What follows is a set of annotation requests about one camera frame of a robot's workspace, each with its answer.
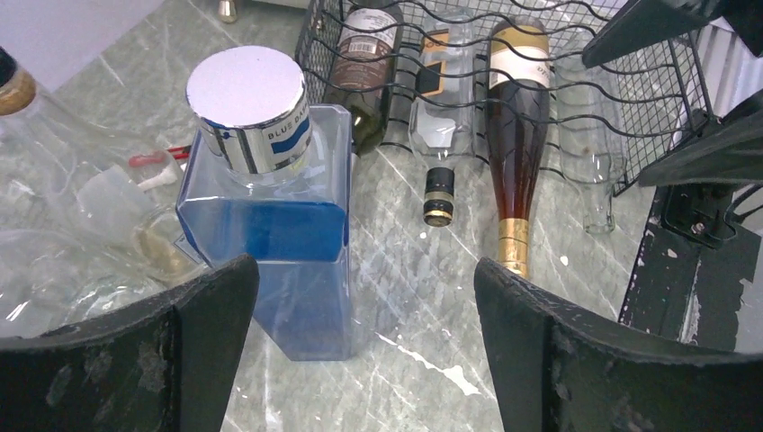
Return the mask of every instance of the brown bottle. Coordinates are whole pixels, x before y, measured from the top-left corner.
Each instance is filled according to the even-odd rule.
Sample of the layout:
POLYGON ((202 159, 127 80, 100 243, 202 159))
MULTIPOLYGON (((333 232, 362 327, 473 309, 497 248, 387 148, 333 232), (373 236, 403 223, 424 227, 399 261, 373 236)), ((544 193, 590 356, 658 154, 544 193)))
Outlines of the brown bottle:
MULTIPOLYGON (((513 17, 511 21, 525 32, 500 22, 491 37, 505 41, 529 58, 548 58, 548 37, 526 33, 543 33, 543 25, 529 17, 513 17)), ((547 62, 521 58, 505 43, 495 40, 490 43, 488 66, 506 72, 523 86, 541 90, 522 88, 506 76, 490 72, 488 98, 503 103, 487 103, 485 109, 490 173, 500 219, 498 261, 528 279, 530 205, 548 125, 515 113, 534 121, 548 121, 549 93, 543 89, 549 86, 551 74, 547 62)))
MULTIPOLYGON (((397 4, 385 7, 387 0, 361 0, 353 4, 345 24, 356 29, 374 31, 403 22, 397 4)), ((361 33, 346 27, 339 36, 338 51, 351 59, 377 59, 399 51, 403 29, 391 27, 376 33, 361 33)), ((368 63, 337 57, 328 80, 336 89, 326 87, 323 102, 344 106, 353 116, 353 152, 358 155, 373 150, 384 138, 390 111, 391 89, 351 93, 388 84, 395 79, 395 58, 368 63)))

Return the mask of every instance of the black label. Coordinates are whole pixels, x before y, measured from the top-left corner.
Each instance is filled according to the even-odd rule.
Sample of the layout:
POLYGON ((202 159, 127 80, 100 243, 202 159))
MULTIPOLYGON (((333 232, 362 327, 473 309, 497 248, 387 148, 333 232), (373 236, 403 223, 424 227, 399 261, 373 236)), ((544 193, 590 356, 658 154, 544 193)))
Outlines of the black label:
POLYGON ((420 69, 416 76, 416 90, 423 96, 441 94, 444 90, 443 71, 445 71, 445 62, 443 61, 426 65, 420 69))

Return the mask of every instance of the gold bottle neck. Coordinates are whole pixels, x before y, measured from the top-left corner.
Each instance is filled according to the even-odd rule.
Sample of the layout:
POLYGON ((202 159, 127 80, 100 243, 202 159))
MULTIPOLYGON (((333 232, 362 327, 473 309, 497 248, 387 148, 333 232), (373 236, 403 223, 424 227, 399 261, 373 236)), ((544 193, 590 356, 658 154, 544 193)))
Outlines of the gold bottle neck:
POLYGON ((37 95, 37 83, 29 72, 19 68, 5 85, 0 87, 0 116, 16 114, 37 95))
POLYGON ((530 222, 508 218, 498 223, 498 261, 505 268, 529 279, 530 222))

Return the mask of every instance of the white wall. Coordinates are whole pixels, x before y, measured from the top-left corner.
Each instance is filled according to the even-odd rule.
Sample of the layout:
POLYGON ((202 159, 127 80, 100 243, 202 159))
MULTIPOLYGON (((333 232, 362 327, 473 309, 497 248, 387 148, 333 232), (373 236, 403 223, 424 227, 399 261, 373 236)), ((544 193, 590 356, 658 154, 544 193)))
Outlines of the white wall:
POLYGON ((0 0, 0 46, 55 90, 162 1, 0 0))

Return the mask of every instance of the amber liquid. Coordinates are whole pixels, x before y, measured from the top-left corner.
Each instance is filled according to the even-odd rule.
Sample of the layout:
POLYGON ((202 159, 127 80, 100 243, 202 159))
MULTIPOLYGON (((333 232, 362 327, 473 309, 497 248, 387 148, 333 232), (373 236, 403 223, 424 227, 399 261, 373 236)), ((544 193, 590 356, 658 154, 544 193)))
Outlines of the amber liquid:
MULTIPOLYGON (((543 88, 534 81, 520 82, 525 86, 543 88)), ((485 110, 490 173, 498 203, 498 218, 528 221, 548 125, 519 118, 511 110, 530 119, 548 121, 549 94, 526 90, 507 81, 491 88, 488 98, 505 103, 488 103, 485 110)))

